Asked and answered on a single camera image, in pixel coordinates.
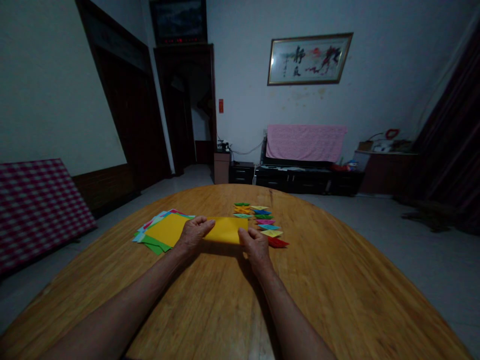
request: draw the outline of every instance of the oval table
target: oval table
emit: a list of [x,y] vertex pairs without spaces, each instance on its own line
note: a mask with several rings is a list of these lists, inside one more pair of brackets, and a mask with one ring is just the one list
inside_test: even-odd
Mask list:
[[[297,197],[239,184],[173,194],[111,228],[13,322],[0,339],[0,357],[36,358],[150,268],[159,257],[132,238],[153,216],[175,208],[227,217],[239,202],[273,212],[284,232],[281,239],[290,243],[270,249],[275,270],[339,360],[472,359],[420,291],[348,225]],[[126,355],[146,360],[273,359],[278,354],[266,300],[240,247],[204,243]]]

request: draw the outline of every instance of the hand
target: hand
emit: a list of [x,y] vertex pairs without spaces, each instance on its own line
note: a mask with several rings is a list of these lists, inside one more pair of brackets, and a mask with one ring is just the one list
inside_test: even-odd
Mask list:
[[207,221],[205,216],[197,216],[183,226],[180,239],[173,249],[184,253],[187,257],[195,253],[200,241],[214,228],[215,220]]
[[249,227],[248,232],[240,228],[238,229],[240,244],[245,247],[251,268],[258,276],[263,270],[273,269],[272,261],[269,254],[269,240],[259,231]]

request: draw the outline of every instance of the red checkered fabric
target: red checkered fabric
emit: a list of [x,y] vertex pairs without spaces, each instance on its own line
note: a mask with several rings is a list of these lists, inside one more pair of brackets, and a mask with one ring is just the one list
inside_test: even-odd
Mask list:
[[0,164],[0,274],[96,226],[60,159]]

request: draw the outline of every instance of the tile floor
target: tile floor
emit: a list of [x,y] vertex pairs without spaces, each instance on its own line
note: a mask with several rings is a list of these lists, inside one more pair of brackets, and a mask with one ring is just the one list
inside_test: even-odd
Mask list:
[[[19,271],[0,284],[0,334],[75,256],[109,228],[158,199],[211,185],[210,169],[193,165],[163,180],[100,218],[98,229]],[[403,220],[411,211],[393,200],[372,197],[297,195],[362,234],[383,252],[438,309],[476,359],[480,359],[480,238],[457,230],[434,234]]]

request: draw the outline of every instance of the yellow paper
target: yellow paper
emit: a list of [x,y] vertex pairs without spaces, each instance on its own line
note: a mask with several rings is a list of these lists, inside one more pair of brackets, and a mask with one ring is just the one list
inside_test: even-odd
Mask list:
[[249,214],[250,214],[250,210],[235,209],[235,213],[236,213],[236,214],[246,214],[246,215],[249,215]]
[[284,233],[283,231],[278,231],[278,230],[265,230],[260,232],[272,238],[276,238],[277,236],[280,236]]
[[238,217],[208,217],[208,220],[215,220],[215,226],[205,236],[205,240],[218,243],[240,244],[239,229],[249,229],[249,221]]
[[145,235],[162,242],[169,247],[174,247],[180,239],[184,225],[190,219],[177,214],[170,214],[162,221],[157,222],[154,226],[149,228]]

